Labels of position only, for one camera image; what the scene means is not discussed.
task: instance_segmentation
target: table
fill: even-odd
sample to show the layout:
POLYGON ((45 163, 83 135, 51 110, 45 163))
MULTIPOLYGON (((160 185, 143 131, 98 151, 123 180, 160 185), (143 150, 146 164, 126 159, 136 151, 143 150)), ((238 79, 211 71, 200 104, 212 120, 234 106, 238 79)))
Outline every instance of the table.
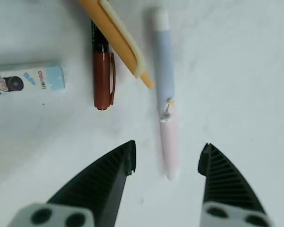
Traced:
MULTIPOLYGON (((111 0, 154 75, 151 0, 111 0)), ((0 97, 0 226, 47 201, 97 158, 129 141, 137 171, 127 179, 116 227, 198 226, 207 142, 246 177, 284 226, 284 0, 164 1, 176 71, 181 174, 162 169, 155 91, 116 58, 115 104, 93 107, 91 25, 74 0, 0 0, 0 64, 61 60, 66 89, 0 97)))

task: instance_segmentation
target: pen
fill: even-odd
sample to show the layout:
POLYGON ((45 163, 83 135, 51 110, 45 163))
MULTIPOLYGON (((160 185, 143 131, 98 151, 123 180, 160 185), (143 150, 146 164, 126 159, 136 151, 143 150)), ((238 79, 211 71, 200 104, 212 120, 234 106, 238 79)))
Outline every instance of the pen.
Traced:
POLYGON ((167 177, 177 177, 180 154, 177 147, 177 118, 175 112, 174 66, 168 12, 158 8, 154 13, 156 46, 156 85, 161 140, 167 177))
POLYGON ((92 42, 94 61, 94 105, 98 110, 106 110, 113 105, 115 92, 115 63, 112 62, 112 92, 110 93, 110 54, 109 43, 92 21, 92 42))
POLYGON ((154 82, 146 71, 144 56, 107 0, 79 0, 135 78, 152 89, 154 82))

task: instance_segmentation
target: blue pen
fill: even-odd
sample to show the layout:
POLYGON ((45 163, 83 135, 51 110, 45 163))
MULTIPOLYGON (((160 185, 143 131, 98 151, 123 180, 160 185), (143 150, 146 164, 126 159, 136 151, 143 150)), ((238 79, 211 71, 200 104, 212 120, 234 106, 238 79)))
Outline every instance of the blue pen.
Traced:
POLYGON ((174 64, 168 12, 158 8, 154 13, 156 46, 156 84, 161 140, 167 177, 177 177, 180 154, 177 146, 177 119, 175 115, 174 64))

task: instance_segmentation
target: white pen cap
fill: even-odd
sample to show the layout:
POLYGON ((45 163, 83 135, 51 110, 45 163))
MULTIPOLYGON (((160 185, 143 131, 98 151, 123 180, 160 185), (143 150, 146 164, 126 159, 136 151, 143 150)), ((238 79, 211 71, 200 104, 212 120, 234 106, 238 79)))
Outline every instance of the white pen cap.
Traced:
POLYGON ((168 11, 164 8, 156 8, 154 13, 154 30, 169 30, 168 11))

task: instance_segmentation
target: orange pen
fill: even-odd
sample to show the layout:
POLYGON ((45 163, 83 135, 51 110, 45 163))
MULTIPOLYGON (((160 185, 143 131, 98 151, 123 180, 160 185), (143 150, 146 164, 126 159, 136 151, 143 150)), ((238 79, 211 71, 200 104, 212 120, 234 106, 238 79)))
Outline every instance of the orange pen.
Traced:
POLYGON ((79 0, 110 46, 116 51, 135 78, 152 89, 153 80, 146 71, 144 56, 134 39, 107 0, 79 0))

